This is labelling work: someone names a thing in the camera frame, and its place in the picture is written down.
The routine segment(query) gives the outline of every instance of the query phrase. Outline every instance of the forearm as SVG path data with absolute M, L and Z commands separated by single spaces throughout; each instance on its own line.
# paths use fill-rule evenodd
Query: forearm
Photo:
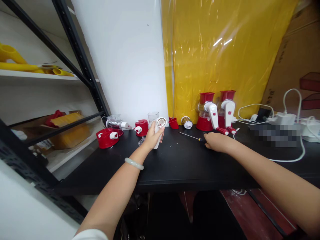
M 320 190 L 239 142 L 227 153 L 235 158 L 309 236 L 319 234 Z
M 150 149 L 142 145 L 129 158 L 142 165 L 149 152 Z M 110 240 L 113 239 L 116 226 L 130 200 L 139 173 L 138 168 L 124 162 L 99 194 L 77 233 L 86 229 L 99 229 Z

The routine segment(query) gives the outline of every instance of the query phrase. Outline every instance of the white sleeve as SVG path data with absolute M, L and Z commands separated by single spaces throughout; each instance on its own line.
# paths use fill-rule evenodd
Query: white sleeve
M 77 234 L 72 240 L 108 240 L 108 238 L 98 229 L 87 229 Z

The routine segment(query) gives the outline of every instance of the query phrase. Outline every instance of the black metal shelf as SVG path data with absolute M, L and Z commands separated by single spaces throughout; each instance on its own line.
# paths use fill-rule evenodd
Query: black metal shelf
M 33 182 L 35 188 L 47 196 L 66 214 L 78 223 L 81 223 L 87 214 L 87 210 L 79 204 L 74 197 L 63 197 L 57 195 L 53 191 L 54 187 L 59 184 L 59 181 L 45 166 L 39 164 L 39 162 L 44 160 L 43 157 L 41 155 L 34 156 L 28 147 L 71 129 L 79 124 L 87 122 L 95 117 L 108 116 L 106 105 L 98 89 L 92 69 L 65 0 L 52 0 L 52 2 L 82 72 L 73 65 L 73 63 L 14 0 L 2 1 L 88 87 L 98 109 L 98 113 L 80 119 L 64 127 L 55 129 L 38 138 L 26 140 L 24 142 L 20 141 L 20 139 L 11 131 L 10 127 L 6 126 L 6 124 L 0 119 L 0 158 L 24 179 L 29 182 Z

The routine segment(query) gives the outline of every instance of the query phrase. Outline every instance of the hand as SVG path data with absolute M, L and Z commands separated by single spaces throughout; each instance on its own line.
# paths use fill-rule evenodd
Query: hand
M 207 141 L 205 144 L 206 147 L 217 152 L 228 153 L 231 149 L 230 146 L 237 142 L 236 140 L 221 133 L 210 132 L 208 134 L 205 133 L 203 136 Z
M 146 139 L 144 140 L 142 146 L 147 147 L 149 151 L 151 151 L 157 144 L 159 137 L 162 135 L 160 143 L 162 143 L 162 139 L 164 136 L 164 128 L 159 129 L 157 133 L 154 133 L 156 127 L 156 122 L 153 121 L 152 125 L 147 133 Z

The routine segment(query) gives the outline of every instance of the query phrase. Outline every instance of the bracelet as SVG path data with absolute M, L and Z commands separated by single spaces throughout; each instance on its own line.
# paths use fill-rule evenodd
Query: bracelet
M 144 169 L 144 166 L 139 164 L 139 163 L 136 163 L 135 161 L 131 160 L 130 158 L 125 158 L 124 159 L 125 162 L 129 163 L 130 165 L 140 169 L 140 170 L 143 170 Z

